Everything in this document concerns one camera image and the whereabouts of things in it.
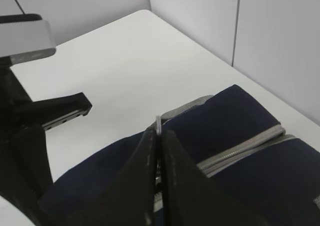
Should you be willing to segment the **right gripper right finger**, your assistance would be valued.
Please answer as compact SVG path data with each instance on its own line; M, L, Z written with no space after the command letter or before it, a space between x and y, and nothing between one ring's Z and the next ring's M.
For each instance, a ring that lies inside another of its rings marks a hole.
M266 219L207 178L191 160L173 131L162 132L160 147L166 226L268 225Z

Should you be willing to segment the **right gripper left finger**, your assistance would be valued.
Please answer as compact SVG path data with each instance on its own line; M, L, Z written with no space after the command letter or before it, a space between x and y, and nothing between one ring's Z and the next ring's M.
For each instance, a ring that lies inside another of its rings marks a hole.
M72 215L74 226L152 226L157 134L147 130L115 181Z

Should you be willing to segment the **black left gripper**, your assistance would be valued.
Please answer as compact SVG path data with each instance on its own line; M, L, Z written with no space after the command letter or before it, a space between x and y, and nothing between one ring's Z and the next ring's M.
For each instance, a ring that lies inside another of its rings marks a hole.
M92 104L84 93L32 101L11 70L10 57L0 59L0 195L36 226L51 226L39 199L53 184L46 131L79 116Z

